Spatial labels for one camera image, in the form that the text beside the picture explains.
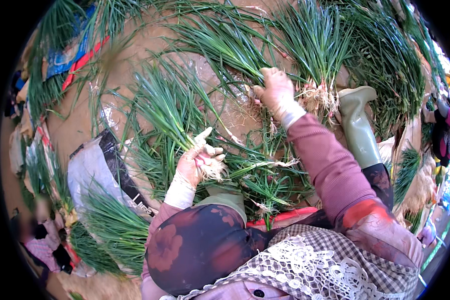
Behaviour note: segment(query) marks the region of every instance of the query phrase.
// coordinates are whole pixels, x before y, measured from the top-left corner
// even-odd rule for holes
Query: vendor
[[[317,221],[326,219],[333,230],[307,219],[269,232],[246,228],[243,196],[224,190],[209,190],[210,197],[192,206],[202,180],[197,166],[223,159],[221,148],[205,144],[208,130],[180,158],[150,224],[142,299],[411,299],[423,257],[421,244],[391,214],[390,193],[382,193],[381,199],[371,187],[370,181],[387,189],[388,177],[368,179],[362,172],[375,166],[371,174],[381,173],[370,126],[345,130],[355,136],[350,142],[362,146],[352,155],[294,101],[293,83],[283,71],[260,72],[265,88],[255,86],[254,91],[282,123],[309,173],[324,209]],[[351,104],[344,105],[342,114],[350,115],[353,103],[364,104],[371,91],[358,88],[346,95]]]
[[[59,230],[64,228],[61,214],[55,211],[55,220],[51,219],[51,201],[48,195],[39,194],[33,201],[33,216],[18,213],[11,220],[15,238],[51,272],[64,271],[70,274],[70,256],[61,244],[59,235]]]
[[[437,98],[437,109],[429,111],[426,104],[422,105],[425,123],[435,123],[432,130],[432,149],[440,160],[440,165],[447,167],[450,163],[450,107],[447,98]]]

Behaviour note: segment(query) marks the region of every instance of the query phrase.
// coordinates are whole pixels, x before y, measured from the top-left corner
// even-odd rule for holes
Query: red strap
[[[94,53],[98,52],[100,50],[100,48],[105,44],[105,42],[108,41],[108,39],[110,38],[110,36],[107,36],[101,43],[98,42],[95,47],[90,50],[90,52],[88,54],[83,55],[82,57],[80,57],[80,59],[78,59],[76,62],[72,63],[72,66],[70,67],[70,71],[68,72],[68,76],[66,77],[65,82],[62,85],[62,91],[65,91],[65,89],[72,84],[73,81],[73,77],[74,77],[74,73],[76,70],[82,68],[84,65],[86,65],[88,63],[88,61],[90,60],[90,58],[92,58],[94,56]]]
[[[270,222],[272,221],[272,219],[274,221],[280,221],[280,220],[286,220],[286,219],[290,219],[296,216],[300,216],[300,215],[304,215],[304,214],[312,214],[314,212],[316,212],[318,209],[316,207],[303,207],[303,208],[297,208],[294,210],[290,210],[284,213],[279,213],[277,214],[277,216],[275,217],[275,219],[273,219],[273,217],[270,217]],[[252,226],[260,226],[260,225],[265,225],[265,220],[261,219],[258,221],[248,221],[246,223],[247,227],[252,227]]]

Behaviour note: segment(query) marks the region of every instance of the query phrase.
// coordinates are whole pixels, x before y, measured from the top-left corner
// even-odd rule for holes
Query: rubber boot
[[[369,86],[344,89],[338,92],[342,127],[348,149],[363,170],[382,163],[378,145],[365,113],[365,104],[377,99],[377,92]]]

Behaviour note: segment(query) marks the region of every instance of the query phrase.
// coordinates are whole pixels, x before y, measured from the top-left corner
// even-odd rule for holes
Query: dirty glove
[[[306,111],[293,99],[294,88],[292,81],[285,72],[277,68],[261,68],[265,88],[255,85],[253,90],[258,96],[257,103],[263,103],[273,112],[285,130],[295,123]]]
[[[170,206],[185,209],[192,206],[197,185],[202,180],[203,165],[220,163],[225,155],[222,148],[208,145],[205,138],[210,135],[212,128],[205,129],[195,137],[195,146],[183,153],[176,166],[175,175],[165,196],[165,203]]]

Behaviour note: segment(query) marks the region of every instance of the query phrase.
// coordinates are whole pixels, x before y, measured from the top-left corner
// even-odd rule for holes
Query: lace trim
[[[397,299],[405,293],[386,294],[369,281],[366,271],[349,258],[336,262],[332,250],[314,251],[300,235],[260,252],[245,265],[214,285],[240,274],[273,278],[311,297],[322,299]],[[205,285],[204,289],[214,285]]]

